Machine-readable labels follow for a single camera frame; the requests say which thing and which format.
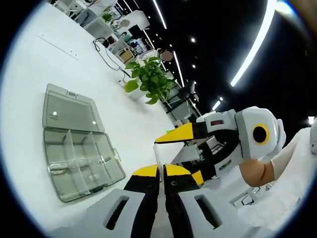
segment white desk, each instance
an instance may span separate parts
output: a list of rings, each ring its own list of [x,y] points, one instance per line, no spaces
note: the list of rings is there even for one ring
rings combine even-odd
[[[3,165],[27,212],[48,231],[79,219],[87,207],[114,188],[123,188],[135,170],[155,164],[154,140],[174,128],[160,104],[144,104],[145,98],[135,102],[125,95],[118,83],[123,73],[103,62],[93,39],[46,3],[21,32],[4,72],[0,102]],[[102,47],[101,54],[117,67]],[[95,100],[106,133],[122,158],[125,180],[81,201],[59,200],[43,149],[42,111],[48,83]],[[182,143],[159,147],[162,162],[171,162],[182,147]]]

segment ceiling light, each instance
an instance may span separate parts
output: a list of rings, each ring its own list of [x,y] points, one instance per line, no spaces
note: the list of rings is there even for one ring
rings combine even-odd
[[[215,105],[212,107],[212,110],[213,110],[213,111],[216,110],[217,107],[219,107],[219,105],[220,105],[220,101],[217,101],[217,102],[215,103]]]
[[[151,39],[149,38],[149,36],[148,36],[148,34],[146,33],[146,31],[143,30],[143,32],[144,32],[145,36],[147,37],[147,39],[149,40],[149,42],[150,42],[151,46],[153,47],[153,49],[155,49],[155,47],[154,47],[154,45],[152,44],[152,41],[151,41]]]
[[[117,3],[117,4],[118,4],[119,8],[121,8],[121,10],[123,11],[123,8],[121,7],[121,5],[119,3]]]
[[[183,87],[184,87],[184,86],[185,86],[185,84],[184,84],[184,80],[183,80],[182,72],[180,71],[180,67],[179,67],[179,63],[178,63],[178,59],[177,59],[176,52],[174,51],[174,52],[173,52],[173,54],[174,54],[174,58],[175,58],[175,61],[176,61],[177,68],[178,68],[178,72],[179,72],[180,80],[181,80],[182,85],[183,85]]]
[[[314,124],[315,117],[308,117],[308,123],[310,125]]]
[[[286,2],[283,2],[283,1],[277,2],[275,9],[276,9],[277,12],[282,13],[282,14],[289,15],[289,14],[293,13],[292,7],[289,4],[287,4]]]
[[[266,6],[266,12],[264,15],[263,23],[262,26],[259,30],[258,36],[256,40],[253,43],[253,46],[244,60],[241,68],[238,70],[237,74],[234,76],[233,80],[231,81],[231,86],[234,87],[237,82],[240,80],[244,72],[247,70],[249,65],[251,64],[253,58],[255,57],[256,53],[258,52],[267,32],[269,29],[269,26],[272,23],[274,12],[275,12],[275,7],[276,7],[276,0],[268,0],[267,1],[267,6]]]
[[[164,26],[164,28],[165,28],[165,30],[166,30],[167,27],[166,27],[165,21],[164,21],[164,19],[163,19],[162,13],[161,13],[161,11],[160,11],[160,9],[159,9],[158,3],[157,3],[157,1],[155,1],[155,0],[152,0],[152,1],[153,1],[154,5],[155,5],[157,11],[158,11],[158,15],[159,15],[159,17],[160,17],[160,20],[162,21],[162,24],[163,24],[163,26]]]
[[[133,2],[134,2],[134,3],[135,3],[135,5],[138,7],[138,9],[140,9],[140,7],[139,7],[138,3],[137,3],[135,0],[133,0]]]
[[[163,66],[164,70],[167,71],[165,66],[164,66],[164,64],[163,64],[163,62],[161,62],[160,64]]]
[[[125,1],[125,0],[123,0],[124,1],[124,3],[127,5],[127,7],[129,8],[129,10],[131,11],[131,12],[133,12],[132,11],[132,9],[130,8],[130,6],[128,5],[128,3]]]

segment black ceiling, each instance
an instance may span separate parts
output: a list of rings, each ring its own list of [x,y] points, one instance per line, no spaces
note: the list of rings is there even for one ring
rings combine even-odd
[[[125,1],[132,10],[138,9],[133,0]],[[249,68],[234,88],[230,85],[259,32],[266,0],[156,0],[167,30],[152,0],[135,1],[150,16],[147,33],[154,46],[176,51],[184,82],[197,81],[202,114],[211,111],[220,96],[224,102],[217,111],[267,108],[283,120],[287,141],[308,126],[308,116],[317,116],[310,114],[316,113],[317,77],[308,68],[307,44],[278,13]],[[118,2],[127,8],[123,0]],[[181,83],[175,61],[165,66]]]

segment white sleeve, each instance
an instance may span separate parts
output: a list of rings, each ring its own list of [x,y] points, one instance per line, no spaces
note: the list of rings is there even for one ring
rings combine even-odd
[[[293,137],[291,142],[289,142],[289,144],[284,147],[280,153],[272,158],[271,162],[274,170],[274,180],[278,180],[288,165],[288,162],[291,160],[296,144],[299,140],[299,136],[300,132]]]

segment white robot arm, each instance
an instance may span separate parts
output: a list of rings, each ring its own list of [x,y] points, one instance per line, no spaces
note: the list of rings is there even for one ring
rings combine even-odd
[[[246,108],[240,112],[208,113],[158,138],[156,143],[173,143],[215,136],[224,147],[208,158],[215,175],[228,173],[247,159],[273,156],[280,152],[286,135],[283,123],[267,109]]]

